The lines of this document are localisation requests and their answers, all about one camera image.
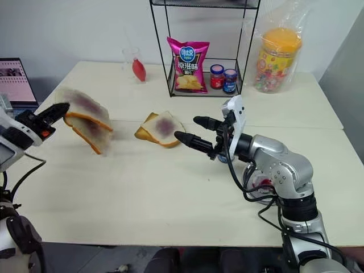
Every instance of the black cable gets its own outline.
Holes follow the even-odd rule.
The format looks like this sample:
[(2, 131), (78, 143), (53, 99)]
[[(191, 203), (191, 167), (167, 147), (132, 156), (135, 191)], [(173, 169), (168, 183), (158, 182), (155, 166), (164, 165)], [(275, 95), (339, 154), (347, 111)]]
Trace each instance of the black cable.
[(26, 180), (28, 178), (28, 176), (30, 176), (33, 172), (35, 172), (37, 169), (39, 169), (41, 166), (43, 166), (47, 161), (44, 159), (40, 159), (40, 158), (36, 158), (35, 156), (29, 155), (27, 153), (25, 153), (24, 155), (28, 156), (31, 159), (40, 161), (41, 163), (38, 164), (37, 166), (35, 166), (33, 169), (31, 169), (30, 171), (28, 171), (25, 175), (23, 175), (22, 178), (19, 179), (19, 181), (16, 183), (16, 185), (13, 187), (13, 189), (11, 190), (11, 201), (13, 201), (14, 196), (16, 194), (16, 191), (18, 190), (18, 188), (20, 187), (20, 185), (24, 182), (24, 180)]
[(281, 227), (282, 230), (284, 230), (283, 232), (284, 233), (287, 233), (288, 235), (292, 236), (292, 237), (295, 237), (297, 239), (301, 239), (301, 240), (304, 240), (304, 241), (307, 241), (307, 242), (310, 242), (310, 243), (314, 243), (316, 245), (320, 245), (320, 246), (323, 246), (323, 247), (327, 247), (328, 249), (331, 249), (333, 251), (335, 251), (341, 258), (342, 260), (342, 265), (346, 267), (346, 264), (347, 264), (347, 261), (346, 261), (346, 257), (344, 256), (344, 254), (341, 252), (340, 249), (338, 249), (337, 247), (334, 247), (328, 243), (325, 243), (325, 242), (320, 242), (318, 240), (315, 240), (315, 239), (311, 239), (311, 238), (307, 238), (307, 237), (304, 237), (298, 233), (295, 233), (295, 232), (292, 232), (288, 229), (285, 229), (284, 228), (284, 225), (282, 223), (282, 209), (281, 207), (279, 206), (279, 204), (277, 204), (277, 207), (278, 207), (278, 223)]
[[(239, 179), (237, 178), (237, 175), (235, 173), (234, 166), (231, 161), (231, 157), (230, 157), (229, 142), (228, 142), (229, 141), (228, 126), (225, 124), (223, 126), (223, 128), (224, 128), (224, 148), (225, 148), (225, 154), (226, 154), (226, 158), (227, 158), (227, 165), (229, 166), (231, 176), (233, 177), (233, 180), (234, 180), (236, 186), (243, 192), (244, 198), (249, 202), (256, 202), (256, 201), (260, 201), (260, 200), (264, 200), (264, 199), (268, 199), (268, 198), (274, 198), (275, 195), (267, 195), (267, 196), (262, 196), (262, 197), (258, 197), (258, 198), (248, 198), (246, 193), (255, 192), (255, 191), (257, 191), (259, 189), (263, 189), (263, 188), (264, 189), (270, 188), (270, 189), (274, 190), (274, 187), (272, 185), (260, 185), (255, 188), (252, 188), (252, 189), (246, 189), (246, 187), (244, 187), (242, 184), (240, 184)], [(254, 170), (255, 170), (255, 168), (252, 169), (252, 171), (249, 174), (249, 177), (253, 174)]]
[(3, 182), (2, 186), (0, 186), (0, 188), (6, 189), (6, 185), (7, 185), (7, 174), (6, 174), (6, 171), (3, 171), (2, 172), (2, 175), (4, 177), (4, 182)]
[[(291, 232), (290, 230), (286, 230), (284, 228), (284, 225), (282, 223), (282, 219), (281, 219), (281, 207), (279, 206), (278, 202), (277, 201), (277, 195), (267, 195), (267, 196), (261, 196), (261, 197), (257, 197), (257, 198), (248, 198), (247, 196), (247, 193), (249, 192), (253, 192), (253, 191), (256, 191), (258, 189), (267, 189), (267, 188), (270, 188), (270, 189), (273, 189), (274, 190), (274, 187), (272, 185), (261, 185), (261, 186), (258, 186), (258, 187), (255, 187), (253, 189), (246, 189), (246, 186), (247, 186), (247, 183), (248, 183), (248, 180), (250, 179), (251, 175), (254, 173), (255, 171), (255, 168), (257, 166), (256, 162), (252, 160), (252, 167), (247, 167), (244, 171), (244, 174), (243, 174), (243, 185), (240, 184), (238, 178), (237, 178), (237, 175), (235, 173), (235, 170), (234, 170), (234, 167), (233, 167), (233, 163), (231, 161), (231, 157), (230, 157), (230, 152), (229, 152), (229, 142), (228, 142), (228, 126), (225, 124), (223, 126), (223, 129), (224, 129), (224, 148), (225, 148), (225, 154), (226, 154), (226, 158), (227, 158), (227, 164), (229, 166), (229, 170), (230, 170), (230, 173), (231, 173), (231, 176), (233, 177), (233, 180), (235, 182), (235, 184), (237, 185), (237, 187), (243, 192), (243, 195), (244, 195), (244, 198), (249, 201), (249, 202), (256, 202), (256, 201), (260, 201), (260, 200), (264, 200), (264, 199), (267, 199), (267, 198), (272, 198), (272, 200), (268, 203), (267, 206), (265, 206), (263, 209), (261, 209), (259, 212), (258, 212), (258, 217), (260, 219), (262, 219), (264, 222), (270, 224), (271, 226), (273, 226), (274, 228), (278, 229), (280, 232), (283, 232), (283, 233), (286, 233), (292, 237), (295, 237), (297, 239), (300, 239), (300, 240), (303, 240), (303, 241), (306, 241), (306, 242), (310, 242), (310, 243), (314, 243), (316, 245), (320, 245), (320, 246), (324, 246), (324, 247), (327, 247), (333, 251), (335, 251), (336, 253), (339, 254), (339, 256), (341, 257), (342, 259), (342, 265), (346, 267), (346, 258), (345, 256), (343, 255), (343, 253), (336, 247), (332, 246), (332, 245), (329, 245), (328, 243), (324, 243), (324, 242), (320, 242), (320, 241), (317, 241), (317, 240), (314, 240), (314, 239), (310, 239), (310, 238), (307, 238), (307, 237), (304, 237), (298, 233), (294, 233), (294, 232)], [(268, 219), (264, 218), (262, 216), (262, 213), (263, 212), (266, 212), (267, 210), (269, 210), (272, 205), (274, 204), (274, 202), (276, 202), (277, 204), (277, 207), (278, 207), (278, 222), (279, 222), (279, 226), (277, 226), (276, 224), (273, 224), (271, 221), (269, 221)]]
[(38, 259), (39, 259), (39, 264), (40, 264), (40, 272), (41, 273), (47, 273), (47, 267), (46, 267), (46, 259), (44, 257), (44, 250), (43, 250), (43, 246), (40, 245), (38, 247), (38, 249), (35, 251)]
[(268, 219), (264, 218), (261, 214), (263, 212), (269, 210), (274, 201), (276, 201), (276, 197), (274, 199), (272, 199), (267, 206), (265, 206), (262, 210), (260, 210), (258, 212), (258, 216), (259, 216), (260, 219), (262, 219), (264, 222), (270, 224), (274, 228), (278, 229), (282, 233), (286, 233), (286, 234), (288, 234), (288, 235), (290, 235), (292, 237), (295, 237), (297, 239), (300, 239), (300, 240), (303, 240), (303, 241), (306, 241), (306, 242), (309, 242), (309, 243), (314, 243), (315, 245), (320, 245), (320, 246), (323, 246), (323, 247), (327, 247), (328, 249), (331, 249), (331, 250), (335, 251), (340, 256), (340, 258), (342, 260), (342, 262), (341, 262), (342, 265), (346, 267), (346, 258), (344, 256), (344, 254), (341, 252), (341, 250), (338, 249), (337, 247), (334, 247), (334, 246), (332, 246), (332, 245), (330, 245), (328, 243), (324, 243), (324, 242), (320, 242), (318, 240), (314, 240), (314, 239), (311, 239), (311, 238), (304, 237), (304, 236), (302, 236), (302, 235), (300, 235), (298, 233), (287, 230), (284, 227), (283, 223), (282, 223), (282, 218), (281, 218), (282, 217), (282, 212), (281, 212), (281, 207), (279, 206), (279, 204), (277, 204), (277, 207), (278, 207), (278, 223), (279, 223), (280, 227), (277, 226), (276, 224), (273, 224)]

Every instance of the jar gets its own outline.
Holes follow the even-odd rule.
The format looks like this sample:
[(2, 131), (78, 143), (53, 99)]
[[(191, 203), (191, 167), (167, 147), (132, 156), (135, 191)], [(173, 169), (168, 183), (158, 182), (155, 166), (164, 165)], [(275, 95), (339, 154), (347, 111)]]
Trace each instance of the jar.
[(300, 36), (289, 28), (273, 28), (262, 37), (255, 87), (266, 93), (278, 91), (302, 46)]
[[(220, 162), (223, 162), (225, 164), (228, 163), (228, 158), (225, 155), (217, 155), (217, 158), (220, 160)], [(235, 155), (233, 155), (233, 157), (231, 158), (231, 161), (234, 161), (235, 159)]]
[(235, 69), (224, 71), (225, 81), (222, 90), (227, 94), (233, 94), (237, 89), (238, 72)]
[(219, 64), (210, 67), (210, 86), (213, 89), (221, 89), (224, 84), (224, 67)]

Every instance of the potato chip bag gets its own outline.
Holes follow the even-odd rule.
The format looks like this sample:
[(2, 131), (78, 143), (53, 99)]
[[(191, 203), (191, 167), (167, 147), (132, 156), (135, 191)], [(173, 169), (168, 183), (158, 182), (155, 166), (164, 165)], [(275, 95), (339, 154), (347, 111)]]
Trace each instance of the potato chip bag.
[(197, 93), (207, 93), (202, 62), (209, 48), (209, 42), (180, 43), (167, 37), (175, 59), (176, 89), (187, 89)]

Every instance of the white table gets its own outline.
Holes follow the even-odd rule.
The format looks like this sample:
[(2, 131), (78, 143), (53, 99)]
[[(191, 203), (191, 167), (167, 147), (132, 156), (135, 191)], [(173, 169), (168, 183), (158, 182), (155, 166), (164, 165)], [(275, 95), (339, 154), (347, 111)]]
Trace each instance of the white table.
[[(48, 160), (20, 187), (15, 201), (45, 241), (102, 245), (280, 246), (278, 231), (246, 202), (228, 167), (179, 145), (165, 149), (135, 139), (139, 122), (119, 121), (111, 150), (92, 149), (66, 125), (34, 154)], [(212, 132), (185, 125), (205, 139)], [(364, 245), (364, 167), (341, 130), (246, 127), (305, 155), (330, 242)], [(36, 162), (10, 168), (16, 180)], [(237, 172), (243, 164), (235, 162)], [(276, 221), (276, 209), (266, 213)]]
[[(182, 123), (196, 115), (221, 119), (227, 98), (170, 98), (161, 65), (147, 65), (148, 82), (135, 80), (118, 63), (79, 62), (60, 85), (79, 89), (107, 107), (113, 120), (144, 121), (152, 112), (169, 110)], [(248, 126), (342, 129), (315, 78), (298, 73), (287, 92), (271, 95), (254, 88), (243, 91)], [(54, 102), (52, 95), (41, 109)]]
[[(152, 111), (170, 110), (187, 131), (214, 140), (195, 115), (221, 119), (225, 98), (169, 98), (162, 69), (148, 65), (146, 84), (123, 76), (120, 64), (80, 62), (61, 85), (87, 92), (110, 110), (115, 128), (107, 155), (98, 156), (62, 122), (29, 153), (48, 163), (22, 185), (16, 201), (45, 241), (105, 245), (280, 246), (280, 234), (257, 217), (228, 167), (183, 145), (165, 149), (134, 138)], [(364, 167), (313, 77), (298, 74), (289, 92), (243, 94), (245, 132), (276, 138), (312, 163), (318, 208), (330, 242), (364, 245)], [(53, 95), (42, 104), (53, 103)], [(9, 169), (10, 184), (36, 162)], [(236, 171), (243, 164), (236, 161)], [(276, 220), (276, 211), (267, 212)]]

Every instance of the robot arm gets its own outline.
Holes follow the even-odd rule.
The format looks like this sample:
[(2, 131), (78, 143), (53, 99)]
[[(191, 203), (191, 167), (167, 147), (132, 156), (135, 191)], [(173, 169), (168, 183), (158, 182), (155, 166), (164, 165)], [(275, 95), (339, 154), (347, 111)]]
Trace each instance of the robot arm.
[(55, 131), (51, 125), (63, 117), (69, 104), (54, 104), (39, 115), (27, 110), (15, 119), (0, 107), (0, 172), (18, 161), (30, 146), (40, 146)]
[[(39, 146), (49, 138), (56, 130), (51, 125), (68, 109), (69, 104), (56, 104), (39, 115), (24, 111), (14, 120), (0, 108), (0, 172), (18, 161), (30, 146)], [(0, 272), (29, 272), (29, 258), (34, 252), (45, 272), (42, 239), (31, 222), (18, 214), (20, 205), (13, 204), (13, 198), (6, 186), (0, 187)]]
[[(233, 170), (231, 174), (248, 201), (269, 198), (269, 206), (276, 202), (283, 250), (292, 267), (299, 268), (300, 272), (311, 273), (348, 272), (343, 265), (332, 260), (330, 248), (335, 248), (328, 248), (322, 215), (316, 207), (312, 185), (313, 168), (308, 159), (291, 152), (275, 139), (242, 133), (246, 118), (241, 96), (226, 101), (222, 113), (225, 119), (223, 122), (209, 117), (194, 118), (197, 124), (216, 131), (215, 147), (193, 134), (176, 132), (176, 138), (188, 147), (208, 154), (211, 159), (218, 154), (226, 156), (230, 170), (232, 155), (252, 163), (252, 169), (247, 169), (245, 173), (248, 175), (243, 176), (242, 183), (235, 181)], [(254, 184), (250, 179), (254, 174), (265, 179)]]

